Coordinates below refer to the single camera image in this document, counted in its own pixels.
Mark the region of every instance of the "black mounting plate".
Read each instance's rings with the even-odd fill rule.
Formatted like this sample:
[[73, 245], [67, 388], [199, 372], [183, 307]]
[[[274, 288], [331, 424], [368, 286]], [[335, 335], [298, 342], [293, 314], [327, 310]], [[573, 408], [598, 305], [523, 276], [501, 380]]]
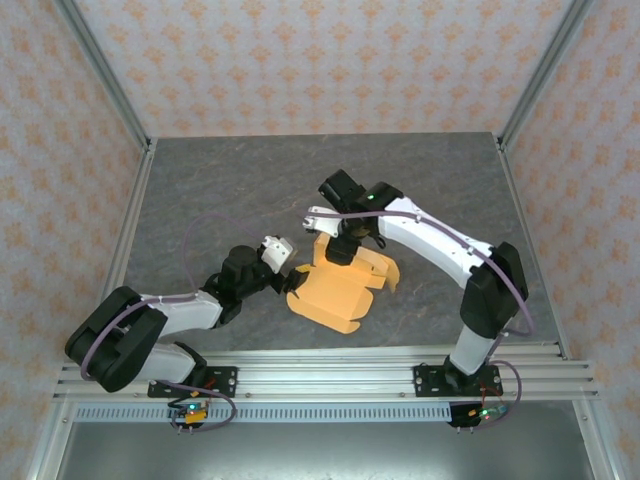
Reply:
[[[238, 386], [238, 367], [207, 367], [205, 373], [205, 384], [215, 381], [211, 387], [204, 385], [197, 385], [201, 388], [208, 388], [214, 392], [219, 392], [226, 395], [229, 398], [236, 396], [236, 387]], [[180, 398], [188, 394], [186, 390], [171, 388], [167, 385], [163, 385], [160, 382], [155, 384], [149, 383], [149, 389], [147, 390], [147, 396], [149, 398]]]
[[[459, 390], [447, 383], [444, 372], [445, 367], [442, 365], [422, 364], [413, 367], [413, 386], [416, 397], [482, 397], [480, 384], [497, 390], [500, 395], [504, 393], [502, 381], [495, 381], [500, 379], [500, 370], [494, 365], [480, 367], [475, 380]], [[486, 396], [495, 397], [497, 395], [487, 390]]]

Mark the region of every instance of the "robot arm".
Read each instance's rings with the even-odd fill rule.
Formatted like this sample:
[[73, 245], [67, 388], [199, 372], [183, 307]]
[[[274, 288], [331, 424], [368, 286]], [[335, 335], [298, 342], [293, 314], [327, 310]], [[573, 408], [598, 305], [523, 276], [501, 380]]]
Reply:
[[291, 244], [265, 237], [257, 250], [231, 249], [219, 274], [212, 275], [196, 294], [155, 297], [119, 287], [69, 338], [65, 353], [79, 365], [98, 336], [127, 309], [131, 312], [104, 337], [89, 360], [87, 372], [107, 392], [134, 380], [166, 380], [199, 386], [206, 362], [188, 346], [156, 345], [159, 338], [192, 329], [212, 329], [230, 322], [242, 300], [271, 286], [288, 288], [280, 271], [294, 255]]
[[387, 238], [431, 261], [465, 290], [460, 308], [464, 327], [445, 368], [450, 384], [461, 386], [476, 379], [500, 332], [518, 312], [518, 304], [492, 268], [473, 252], [493, 260], [526, 300], [528, 291], [517, 250], [506, 242], [496, 248], [457, 232], [383, 182], [365, 190], [339, 170], [319, 191], [339, 213], [348, 214], [348, 218], [339, 218], [333, 210], [312, 207], [305, 217], [307, 230], [332, 237], [327, 260], [348, 265], [362, 239], [370, 236], [384, 247]]

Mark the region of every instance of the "cable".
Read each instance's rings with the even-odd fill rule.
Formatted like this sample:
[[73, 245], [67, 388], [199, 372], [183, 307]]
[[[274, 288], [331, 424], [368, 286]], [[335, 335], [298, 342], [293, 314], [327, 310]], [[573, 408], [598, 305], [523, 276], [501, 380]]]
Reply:
[[486, 397], [487, 397], [487, 396], [486, 396], [486, 392], [491, 392], [491, 393], [493, 393], [493, 394], [498, 398], [498, 400], [500, 400], [500, 403], [501, 403], [501, 404], [503, 404], [503, 405], [505, 405], [505, 406], [506, 406], [506, 403], [505, 403], [505, 402], [504, 402], [504, 400], [502, 399], [502, 395], [500, 394], [500, 392], [499, 392], [498, 390], [496, 390], [496, 389], [495, 389], [495, 388], [493, 388], [493, 387], [487, 387], [486, 385], [483, 385], [483, 386], [482, 386], [482, 388], [484, 388], [484, 389], [485, 389], [485, 395], [484, 395], [485, 400], [486, 400]]
[[124, 320], [126, 317], [131, 315], [136, 310], [139, 310], [142, 307], [145, 307], [147, 305], [154, 305], [156, 303], [185, 303], [185, 302], [190, 302], [197, 296], [198, 296], [197, 293], [192, 293], [191, 295], [187, 295], [187, 296], [181, 295], [180, 297], [151, 297], [145, 300], [141, 300], [138, 303], [131, 305], [126, 310], [120, 312], [120, 314], [117, 315], [113, 320], [111, 320], [111, 322], [109, 322], [109, 324], [104, 328], [104, 330], [100, 332], [100, 334], [97, 336], [97, 338], [89, 347], [89, 350], [87, 350], [87, 354], [82, 359], [82, 365], [80, 365], [80, 375], [82, 376], [82, 379], [92, 380], [91, 376], [87, 372], [87, 369], [89, 368], [89, 363], [91, 362], [93, 355], [96, 353], [96, 350], [98, 350], [98, 347], [102, 344], [104, 339], [107, 338], [107, 335], [109, 335], [111, 330], [116, 328], [118, 324], [122, 320]]
[[480, 260], [482, 260], [487, 265], [489, 265], [489, 267], [491, 267], [491, 269], [494, 272], [496, 272], [496, 275], [498, 275], [498, 277], [500, 277], [500, 279], [504, 282], [506, 287], [509, 289], [509, 291], [515, 298], [527, 322], [528, 331], [521, 332], [521, 331], [513, 330], [510, 328], [505, 328], [502, 330], [502, 332], [517, 335], [519, 337], [530, 337], [531, 335], [535, 334], [536, 326], [533, 321], [533, 318], [531, 317], [531, 313], [529, 313], [529, 309], [527, 308], [527, 305], [525, 304], [524, 299], [522, 298], [522, 294], [518, 291], [518, 289], [513, 284], [511, 279], [509, 279], [509, 277], [507, 276], [507, 274], [504, 273], [502, 269], [498, 267], [498, 265], [496, 265], [496, 263], [493, 260], [491, 260], [489, 257], [487, 257], [484, 253], [480, 252], [479, 250], [474, 248], [472, 245], [467, 243], [463, 238], [458, 237], [456, 234], [451, 232], [448, 228], [440, 225], [439, 223], [434, 222], [429, 218], [420, 216], [417, 213], [400, 212], [400, 211], [393, 211], [393, 210], [391, 211], [382, 210], [382, 211], [376, 211], [376, 212], [359, 212], [359, 213], [306, 212], [305, 216], [312, 216], [312, 217], [318, 217], [318, 218], [342, 218], [342, 219], [367, 218], [367, 217], [404, 217], [404, 218], [410, 218], [414, 221], [420, 221], [424, 224], [429, 225], [430, 227], [435, 228], [440, 233], [445, 234], [451, 240], [455, 241], [462, 248], [470, 250], [473, 255], [475, 255]]
[[484, 408], [484, 402], [487, 399], [487, 387], [482, 382], [480, 382], [480, 390], [482, 390], [482, 405], [480, 405], [480, 408]]
[[[223, 421], [217, 422], [217, 423], [206, 424], [206, 425], [203, 425], [202, 427], [199, 427], [197, 429], [190, 429], [191, 433], [208, 432], [210, 430], [215, 430], [217, 428], [224, 427], [225, 425], [228, 425], [229, 423], [231, 423], [231, 421], [238, 414], [238, 407], [236, 406], [236, 404], [233, 402], [233, 400], [231, 400], [229, 397], [227, 397], [223, 393], [214, 392], [213, 390], [207, 390], [206, 388], [189, 387], [187, 385], [181, 385], [179, 383], [167, 382], [167, 381], [164, 381], [164, 380], [158, 380], [158, 383], [162, 383], [163, 385], [166, 385], [166, 386], [171, 387], [171, 388], [177, 388], [179, 390], [186, 390], [188, 392], [199, 392], [199, 393], [204, 393], [206, 395], [209, 395], [211, 397], [221, 398], [222, 400], [226, 401], [231, 406], [231, 413]], [[176, 422], [176, 418], [178, 417], [179, 414], [184, 413], [185, 411], [186, 411], [186, 407], [183, 408], [183, 409], [176, 410], [171, 415], [171, 426], [175, 430], [177, 430], [178, 433], [180, 433], [180, 431], [182, 430], [183, 427], [178, 425], [178, 423]]]
[[516, 367], [514, 367], [511, 363], [507, 362], [506, 360], [494, 360], [493, 362], [489, 363], [489, 365], [504, 365], [505, 367], [510, 368], [513, 374], [515, 375], [518, 389], [516, 391], [516, 398], [513, 400], [513, 405], [511, 405], [511, 408], [507, 410], [507, 413], [505, 413], [501, 417], [496, 418], [493, 422], [480, 424], [477, 427], [473, 427], [473, 428], [462, 428], [461, 430], [474, 432], [476, 430], [485, 430], [487, 428], [496, 426], [498, 423], [505, 421], [513, 413], [513, 410], [518, 406], [518, 404], [520, 403], [520, 400], [522, 399], [522, 378], [520, 377], [520, 373], [518, 373], [518, 370], [516, 370]]
[[162, 297], [162, 296], [158, 296], [158, 297], [152, 297], [152, 298], [147, 298], [146, 300], [142, 300], [138, 303], [135, 303], [133, 305], [131, 305], [129, 308], [127, 308], [126, 310], [124, 310], [122, 313], [120, 313], [120, 315], [118, 315], [117, 317], [115, 317], [106, 327], [104, 330], [102, 330], [102, 332], [100, 332], [100, 334], [98, 335], [98, 337], [95, 339], [95, 341], [91, 344], [91, 347], [89, 347], [89, 350], [87, 351], [87, 354], [84, 356], [84, 359], [82, 360], [82, 365], [80, 367], [80, 375], [82, 376], [83, 380], [91, 380], [91, 377], [89, 376], [89, 373], [87, 372], [87, 369], [89, 367], [89, 362], [91, 362], [91, 359], [93, 358], [93, 355], [96, 353], [96, 350], [98, 349], [98, 347], [100, 347], [100, 345], [102, 344], [102, 342], [104, 341], [104, 339], [107, 337], [107, 335], [109, 335], [109, 333], [111, 332], [111, 330], [113, 330], [114, 328], [116, 328], [118, 326], [118, 324], [124, 320], [126, 317], [128, 317], [129, 315], [131, 315], [133, 312], [135, 312], [136, 310], [146, 306], [146, 305], [154, 305], [156, 303], [185, 303], [185, 302], [190, 302], [191, 300], [195, 299], [197, 297], [197, 292], [198, 292], [198, 287], [196, 286], [196, 282], [193, 279], [193, 275], [191, 274], [191, 271], [189, 270], [189, 265], [187, 263], [187, 245], [189, 243], [189, 237], [191, 236], [191, 232], [193, 230], [193, 227], [200, 223], [202, 220], [206, 220], [207, 218], [212, 218], [212, 217], [218, 217], [218, 218], [222, 218], [223, 220], [226, 220], [232, 224], [234, 224], [237, 228], [239, 228], [240, 230], [242, 230], [243, 232], [247, 233], [249, 236], [260, 239], [260, 237], [258, 235], [256, 235], [255, 233], [253, 233], [251, 230], [249, 230], [248, 228], [246, 228], [244, 225], [242, 225], [240, 222], [234, 220], [233, 218], [230, 218], [226, 215], [223, 215], [222, 213], [217, 213], [217, 212], [209, 212], [209, 213], [204, 213], [198, 217], [196, 217], [187, 227], [187, 230], [184, 233], [184, 236], [182, 237], [182, 266], [184, 268], [184, 272], [187, 275], [187, 279], [189, 280], [189, 284], [191, 285], [191, 290], [192, 290], [192, 294], [189, 296], [179, 296], [179, 297]]

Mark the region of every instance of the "gray table surface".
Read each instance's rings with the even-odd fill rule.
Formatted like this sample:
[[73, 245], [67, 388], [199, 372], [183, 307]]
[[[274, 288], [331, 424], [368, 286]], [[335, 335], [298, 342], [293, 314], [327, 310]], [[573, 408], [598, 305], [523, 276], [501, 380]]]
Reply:
[[[489, 133], [162, 139], [125, 284], [147, 294], [188, 291], [182, 237], [194, 218], [209, 211], [226, 214], [259, 236], [293, 240], [299, 250], [296, 263], [307, 263], [314, 237], [304, 232], [299, 213], [312, 205], [329, 206], [317, 189], [339, 168], [365, 187], [378, 181], [396, 186], [422, 209], [476, 239], [515, 245], [529, 285], [527, 305], [538, 325], [531, 340], [557, 340]], [[188, 263], [202, 285], [219, 271], [233, 246], [258, 243], [233, 224], [211, 219], [194, 231]], [[377, 249], [373, 241], [365, 246]], [[462, 327], [462, 290], [402, 245], [389, 242], [383, 253], [397, 262], [400, 284], [394, 294], [374, 291], [369, 314], [351, 335], [294, 314], [283, 296], [268, 289], [246, 300], [240, 315], [224, 328], [167, 339], [180, 339], [201, 351], [455, 343]]]

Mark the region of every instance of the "patterned wallpaper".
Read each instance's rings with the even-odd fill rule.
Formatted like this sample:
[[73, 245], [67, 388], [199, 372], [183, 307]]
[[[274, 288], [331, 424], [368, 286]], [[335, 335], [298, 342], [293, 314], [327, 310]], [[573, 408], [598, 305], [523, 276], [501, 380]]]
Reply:
[[570, 0], [79, 0], [152, 136], [498, 133]]
[[597, 0], [509, 154], [572, 353], [640, 472], [640, 8]]
[[53, 1], [0, 2], [2, 478], [25, 478], [139, 155]]

